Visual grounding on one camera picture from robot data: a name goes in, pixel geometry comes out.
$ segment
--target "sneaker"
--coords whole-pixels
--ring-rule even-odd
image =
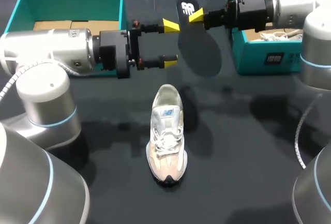
[[[182,100],[174,86],[165,84],[153,102],[151,139],[146,147],[149,167],[161,182],[175,183],[185,172],[187,153],[183,126]]]

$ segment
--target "shoe tongue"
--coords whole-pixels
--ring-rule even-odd
[[[152,110],[152,122],[159,134],[165,128],[172,128],[173,132],[177,133],[179,116],[180,108],[175,105],[155,107]]]

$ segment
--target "shoelace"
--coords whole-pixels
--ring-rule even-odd
[[[286,32],[274,32],[272,34],[261,33],[261,39],[253,40],[253,41],[287,41],[290,40],[291,37],[301,35],[302,30],[294,30],[289,33]]]
[[[179,148],[177,147],[178,142],[182,139],[183,136],[183,127],[178,127],[178,132],[174,133],[172,128],[166,128],[162,131],[161,135],[158,134],[156,128],[153,129],[154,141],[153,145],[156,148],[156,154],[158,156],[164,156],[169,154],[176,154],[179,152]],[[164,140],[165,135],[173,136],[173,139]]]

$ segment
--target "shoe sole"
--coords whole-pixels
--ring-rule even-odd
[[[182,172],[182,174],[180,175],[180,177],[178,178],[178,180],[174,180],[172,179],[171,181],[168,181],[167,179],[165,181],[162,181],[160,180],[155,174],[154,174],[154,171],[152,170],[152,167],[151,167],[151,163],[149,161],[149,142],[146,146],[146,157],[147,157],[147,162],[148,162],[148,165],[149,165],[149,168],[153,174],[153,177],[160,183],[160,184],[163,184],[163,185],[174,185],[176,184],[184,175],[185,171],[186,171],[186,167],[187,167],[187,153],[186,151],[184,150],[184,170]]]

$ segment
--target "box label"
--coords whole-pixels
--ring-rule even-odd
[[[69,38],[76,38],[79,36],[79,29],[70,29]]]
[[[280,65],[284,57],[283,52],[271,52],[265,58],[265,65]]]

